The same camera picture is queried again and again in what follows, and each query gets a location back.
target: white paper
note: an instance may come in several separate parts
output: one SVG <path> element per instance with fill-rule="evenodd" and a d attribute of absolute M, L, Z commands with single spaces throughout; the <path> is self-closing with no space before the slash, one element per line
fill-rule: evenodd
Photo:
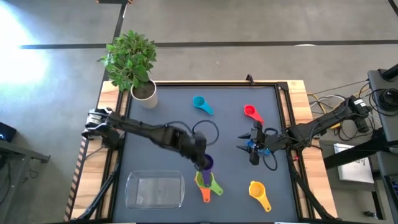
<path fill-rule="evenodd" d="M 337 143 L 335 153 L 350 149 L 353 146 Z M 337 167 L 340 180 L 357 181 L 373 184 L 372 170 L 368 158 L 360 159 Z"/>

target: potted plant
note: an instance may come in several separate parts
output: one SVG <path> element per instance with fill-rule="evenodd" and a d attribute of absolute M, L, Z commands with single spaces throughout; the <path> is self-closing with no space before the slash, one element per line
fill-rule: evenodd
<path fill-rule="evenodd" d="M 130 30 L 107 44 L 107 54 L 102 58 L 108 77 L 119 91 L 129 90 L 132 97 L 145 108 L 154 108 L 157 104 L 156 84 L 148 72 L 156 62 L 154 41 L 148 41 L 144 35 Z"/>

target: blue measuring cup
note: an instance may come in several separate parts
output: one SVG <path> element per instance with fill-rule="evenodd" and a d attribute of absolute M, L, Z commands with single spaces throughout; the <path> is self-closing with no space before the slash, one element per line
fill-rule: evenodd
<path fill-rule="evenodd" d="M 206 102 L 203 96 L 195 96 L 193 97 L 193 105 L 196 108 L 202 109 L 206 111 L 208 114 L 213 115 L 213 109 L 211 106 Z"/>

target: wooden table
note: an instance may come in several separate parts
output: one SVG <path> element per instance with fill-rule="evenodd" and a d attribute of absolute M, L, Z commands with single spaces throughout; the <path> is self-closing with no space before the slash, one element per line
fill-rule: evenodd
<path fill-rule="evenodd" d="M 290 100 L 293 107 L 295 122 L 307 123 L 312 118 L 311 110 L 308 103 L 307 92 L 305 91 L 304 82 L 302 80 L 284 80 L 284 81 L 257 81 L 257 82 L 287 82 L 289 85 Z M 123 94 L 121 98 L 121 114 L 125 113 L 127 104 L 127 92 Z M 116 103 L 118 101 L 119 91 L 118 88 L 112 86 L 111 82 L 104 82 L 101 94 L 98 100 L 98 108 L 109 107 L 113 110 L 116 109 Z M 286 108 L 285 98 L 282 97 L 282 104 L 284 107 L 284 114 L 286 123 L 290 125 L 289 112 Z M 318 141 L 313 141 L 313 144 L 318 145 Z M 92 202 L 96 194 L 98 193 L 101 183 L 104 177 L 104 167 L 107 156 L 111 157 L 111 167 L 113 169 L 114 162 L 116 161 L 117 152 L 107 152 L 103 149 L 96 154 L 93 154 L 87 161 L 82 161 L 86 154 L 89 154 L 101 147 L 101 141 L 91 140 L 90 143 L 86 139 L 82 139 L 80 145 L 80 153 L 76 164 L 75 174 L 72 180 L 72 186 L 70 195 L 67 202 L 67 209 L 65 211 L 64 220 L 67 221 L 71 218 L 80 216 L 86 209 L 86 207 Z M 335 203 L 331 194 L 329 180 L 326 174 L 325 165 L 323 163 L 322 153 L 319 149 L 314 147 L 306 148 L 303 151 L 303 159 L 305 164 L 305 171 L 307 173 L 308 184 L 311 191 L 324 206 L 324 208 L 337 217 Z M 303 217 L 308 217 L 308 210 L 306 199 L 303 192 L 299 188 L 299 195 L 301 206 L 303 210 Z M 106 193 L 104 204 L 102 207 L 101 217 L 108 216 L 108 208 L 110 203 L 112 187 Z"/>

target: yellow measuring cup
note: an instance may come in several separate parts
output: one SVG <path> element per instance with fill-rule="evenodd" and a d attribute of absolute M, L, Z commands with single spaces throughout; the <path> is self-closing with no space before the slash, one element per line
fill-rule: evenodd
<path fill-rule="evenodd" d="M 257 199 L 266 212 L 271 211 L 271 204 L 268 201 L 264 184 L 257 181 L 250 182 L 249 195 Z"/>

